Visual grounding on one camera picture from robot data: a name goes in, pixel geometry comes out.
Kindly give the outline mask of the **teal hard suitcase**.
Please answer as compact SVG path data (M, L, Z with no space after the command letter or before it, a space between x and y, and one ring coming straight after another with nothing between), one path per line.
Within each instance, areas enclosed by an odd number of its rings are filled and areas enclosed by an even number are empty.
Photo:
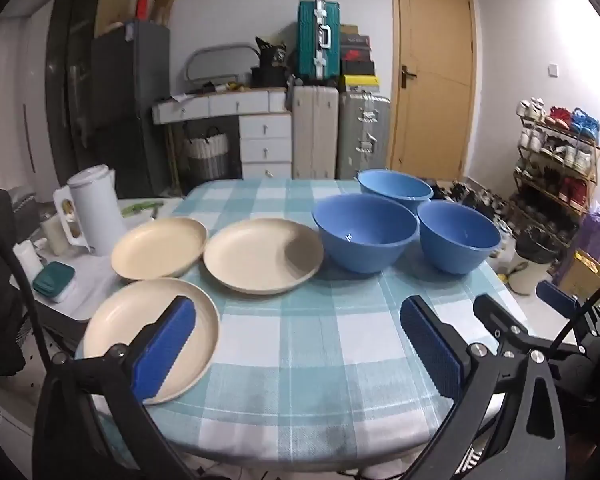
M335 82L340 76L340 5L301 0L297 13L296 74L303 81Z

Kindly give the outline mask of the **white side table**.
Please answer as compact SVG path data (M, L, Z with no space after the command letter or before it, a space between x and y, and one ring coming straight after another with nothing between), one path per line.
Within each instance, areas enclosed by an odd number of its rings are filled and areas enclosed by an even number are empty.
M136 214L124 218L128 230L135 229L154 219L168 218L176 206L181 203L181 197L139 198L138 200L119 200L121 210L136 204L161 202L162 206L154 214L153 209L143 209ZM99 305L118 288L124 285L110 266L110 257L97 257L89 254L82 247L70 247L61 256L55 256L48 248L46 240L38 244L38 258L44 262L60 261L71 266L76 271L74 282L69 288L68 295L61 302L53 302L34 293L34 299L56 312L77 321L87 321L93 316Z

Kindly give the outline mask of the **cream plate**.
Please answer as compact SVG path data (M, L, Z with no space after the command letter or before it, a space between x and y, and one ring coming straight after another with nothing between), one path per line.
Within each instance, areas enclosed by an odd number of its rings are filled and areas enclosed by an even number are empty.
M220 316L199 287L176 278L125 286L88 322L83 355L99 358L116 344L128 348L123 369L136 398L170 401L206 374L220 338Z
M127 232L110 256L112 270L128 281L176 278L204 253L207 228L184 217L148 221Z
M239 221L219 230L204 250L204 265L221 284L247 295L278 295L309 281L324 259L320 236L279 218Z

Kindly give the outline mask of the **light blue bowl back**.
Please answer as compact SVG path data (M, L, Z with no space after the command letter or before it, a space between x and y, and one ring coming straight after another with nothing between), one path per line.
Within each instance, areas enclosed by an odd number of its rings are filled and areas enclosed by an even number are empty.
M356 176L363 193L393 200L416 214L418 207L434 196L431 186L409 174L388 169L367 169Z

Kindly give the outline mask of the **black bag on desk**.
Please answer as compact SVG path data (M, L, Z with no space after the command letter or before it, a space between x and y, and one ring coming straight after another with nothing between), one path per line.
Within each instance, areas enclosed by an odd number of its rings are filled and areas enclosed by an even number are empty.
M284 42L272 44L256 37L259 62L251 69L253 88L283 88L287 85L289 66L288 48Z

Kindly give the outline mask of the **shoe rack with shoes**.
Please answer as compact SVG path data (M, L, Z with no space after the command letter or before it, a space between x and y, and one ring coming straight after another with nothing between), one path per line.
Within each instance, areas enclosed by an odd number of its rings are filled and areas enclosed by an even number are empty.
M598 183L600 122L582 108L517 103L516 207L536 224L570 235L590 209Z

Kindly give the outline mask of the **large blue bowl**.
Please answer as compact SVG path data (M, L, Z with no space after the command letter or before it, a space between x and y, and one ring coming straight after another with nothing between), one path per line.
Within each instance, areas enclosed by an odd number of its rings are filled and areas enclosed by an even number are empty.
M419 220L408 208L373 194L323 198L312 216L329 258L357 274L392 266L419 230Z

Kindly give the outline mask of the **black refrigerator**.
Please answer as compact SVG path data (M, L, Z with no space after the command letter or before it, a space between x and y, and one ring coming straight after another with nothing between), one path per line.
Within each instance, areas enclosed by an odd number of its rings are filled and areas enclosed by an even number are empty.
M117 196L158 196L171 182L166 135L152 107L170 96L170 30L132 20L92 42L97 158L116 173Z

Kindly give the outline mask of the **beige hard suitcase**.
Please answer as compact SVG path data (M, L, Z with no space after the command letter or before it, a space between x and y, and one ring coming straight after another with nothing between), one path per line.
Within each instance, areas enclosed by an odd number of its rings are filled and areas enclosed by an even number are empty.
M333 179L336 174L339 92L295 86L291 98L294 179Z

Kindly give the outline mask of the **green packet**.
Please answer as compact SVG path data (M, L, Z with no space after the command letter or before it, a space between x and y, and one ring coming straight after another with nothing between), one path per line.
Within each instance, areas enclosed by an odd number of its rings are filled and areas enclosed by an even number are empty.
M132 216L137 216L143 211L149 211L151 213L151 217L155 218L155 216L158 214L158 211L163 205L163 200L145 200L144 202L125 206L122 208L121 212L124 218L129 218Z

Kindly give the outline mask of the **teal checkered tablecloth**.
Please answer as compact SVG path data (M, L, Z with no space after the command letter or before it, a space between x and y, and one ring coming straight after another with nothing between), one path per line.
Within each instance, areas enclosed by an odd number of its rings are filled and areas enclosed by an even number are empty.
M226 464L291 470L350 469L425 444L451 407L400 325L402 301L424 298L462 337L490 349L475 318L482 294L518 304L487 264L454 278L418 245L391 268L358 276L325 262L306 284L275 297L242 296L197 264L186 280L215 302L218 350L204 378L153 406L182 451Z

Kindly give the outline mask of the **white electric kettle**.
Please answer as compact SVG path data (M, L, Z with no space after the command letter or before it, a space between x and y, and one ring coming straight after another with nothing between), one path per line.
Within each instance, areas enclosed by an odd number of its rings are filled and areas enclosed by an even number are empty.
M68 243L95 256L109 256L126 233L114 189L114 170L107 165L86 168L72 176L53 194L54 204ZM64 203L72 206L73 220L80 229L73 235Z

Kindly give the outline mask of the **black trash bin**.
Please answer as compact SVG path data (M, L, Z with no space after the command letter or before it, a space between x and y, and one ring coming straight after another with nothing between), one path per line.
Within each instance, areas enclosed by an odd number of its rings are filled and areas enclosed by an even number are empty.
M516 254L537 264L553 263L560 254L554 237L537 226L528 226L516 239Z

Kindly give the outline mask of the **purple bag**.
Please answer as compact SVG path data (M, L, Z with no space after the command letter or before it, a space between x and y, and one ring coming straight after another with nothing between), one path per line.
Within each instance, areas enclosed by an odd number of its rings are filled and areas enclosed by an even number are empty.
M592 201L562 263L553 275L555 285L559 285L565 277L578 250L586 252L595 260L600 260L600 203L597 200Z

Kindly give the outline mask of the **woven laundry basket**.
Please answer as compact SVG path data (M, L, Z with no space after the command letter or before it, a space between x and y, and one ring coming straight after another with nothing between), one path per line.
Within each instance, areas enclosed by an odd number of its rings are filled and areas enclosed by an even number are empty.
M185 140L189 169L198 181L219 180L230 172L228 136L215 126L202 136Z

